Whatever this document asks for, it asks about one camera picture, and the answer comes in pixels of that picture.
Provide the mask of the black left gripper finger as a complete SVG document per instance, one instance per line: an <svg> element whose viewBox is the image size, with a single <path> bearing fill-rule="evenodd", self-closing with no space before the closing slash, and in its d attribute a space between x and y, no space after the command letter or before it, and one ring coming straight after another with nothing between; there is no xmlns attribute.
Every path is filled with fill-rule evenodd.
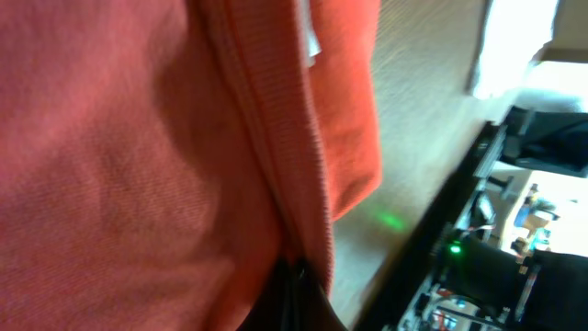
<svg viewBox="0 0 588 331"><path fill-rule="evenodd" d="M280 259L238 331L346 331L314 270Z"/></svg>

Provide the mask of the red soccer t-shirt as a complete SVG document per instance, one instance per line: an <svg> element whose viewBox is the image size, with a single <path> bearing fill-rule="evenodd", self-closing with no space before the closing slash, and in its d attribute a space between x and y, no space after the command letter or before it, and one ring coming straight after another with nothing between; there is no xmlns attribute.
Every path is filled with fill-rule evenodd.
<svg viewBox="0 0 588 331"><path fill-rule="evenodd" d="M238 330L276 263L327 297L380 183L376 1L6 0L1 326Z"/></svg>

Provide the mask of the robot base with electronics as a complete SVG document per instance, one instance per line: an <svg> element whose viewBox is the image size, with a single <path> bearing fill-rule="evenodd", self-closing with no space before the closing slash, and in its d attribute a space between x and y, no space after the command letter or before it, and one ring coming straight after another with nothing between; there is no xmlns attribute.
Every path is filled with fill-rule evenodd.
<svg viewBox="0 0 588 331"><path fill-rule="evenodd" d="M357 323L360 330L584 330L587 256L568 253L563 219L587 240L565 188L587 177L583 113L512 108L487 122Z"/></svg>

